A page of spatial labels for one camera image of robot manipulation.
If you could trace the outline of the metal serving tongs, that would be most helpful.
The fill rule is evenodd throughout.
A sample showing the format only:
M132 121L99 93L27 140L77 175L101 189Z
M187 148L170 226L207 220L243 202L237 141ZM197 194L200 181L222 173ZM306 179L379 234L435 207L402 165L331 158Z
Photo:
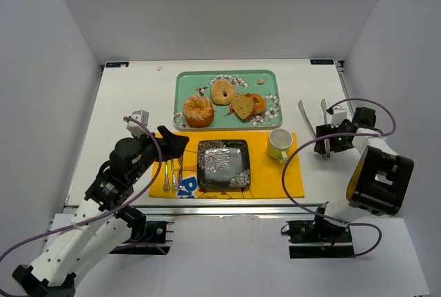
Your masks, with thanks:
M298 109L299 109L299 111L300 111L300 114L301 114L301 116L302 116L304 122L305 122L305 125L307 126L307 129L309 130L309 133L310 133L314 138L316 138L316 131L315 131L315 128L312 126L311 121L309 120L309 118L308 118L308 116L307 116L307 113L306 113L306 111L305 111L304 104L303 104L303 101L302 101L302 100L299 100L299 102L298 102ZM325 154L323 154L322 157L323 157L325 160L327 160L327 159L329 159L329 158L331 157L329 140L328 140L328 139L324 140L324 144L325 144Z

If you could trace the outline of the brown bread slice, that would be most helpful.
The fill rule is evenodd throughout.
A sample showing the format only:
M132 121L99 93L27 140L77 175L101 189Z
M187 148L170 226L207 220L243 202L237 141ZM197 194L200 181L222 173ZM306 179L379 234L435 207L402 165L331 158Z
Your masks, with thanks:
M237 94L230 105L242 121L249 121L256 113L256 104L244 94Z

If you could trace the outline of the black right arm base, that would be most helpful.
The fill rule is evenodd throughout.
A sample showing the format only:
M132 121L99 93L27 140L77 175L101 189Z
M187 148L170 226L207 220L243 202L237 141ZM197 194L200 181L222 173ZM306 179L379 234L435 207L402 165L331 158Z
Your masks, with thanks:
M353 258L355 251L348 227L320 220L287 221L280 233L288 238L291 259Z

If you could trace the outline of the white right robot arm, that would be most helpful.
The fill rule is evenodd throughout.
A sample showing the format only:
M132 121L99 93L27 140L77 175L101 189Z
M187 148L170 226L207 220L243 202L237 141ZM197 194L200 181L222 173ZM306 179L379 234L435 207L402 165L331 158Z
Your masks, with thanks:
M325 220L341 227L363 217L393 216L400 211L414 162L392 150L376 128L376 111L358 107L351 120L341 108L323 110L331 120L316 127L316 136L335 134L316 142L314 151L329 158L332 152L356 149L360 160L349 180L345 196L327 202L317 211Z

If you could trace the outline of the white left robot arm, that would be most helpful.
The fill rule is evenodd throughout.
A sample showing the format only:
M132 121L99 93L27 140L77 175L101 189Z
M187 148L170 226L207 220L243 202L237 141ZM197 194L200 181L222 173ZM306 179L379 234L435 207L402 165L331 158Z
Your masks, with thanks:
M179 158L189 137L145 126L138 136L119 140L85 193L70 224L53 244L12 277L27 296L73 296L80 280L121 243L145 231L145 215L128 205L134 184L153 163Z

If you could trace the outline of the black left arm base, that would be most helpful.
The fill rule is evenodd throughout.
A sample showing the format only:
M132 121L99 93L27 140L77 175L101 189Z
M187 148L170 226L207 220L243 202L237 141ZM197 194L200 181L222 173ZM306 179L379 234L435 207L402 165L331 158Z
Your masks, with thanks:
M115 247L110 254L165 256L173 238L173 221L146 221L143 227L132 233L128 240Z

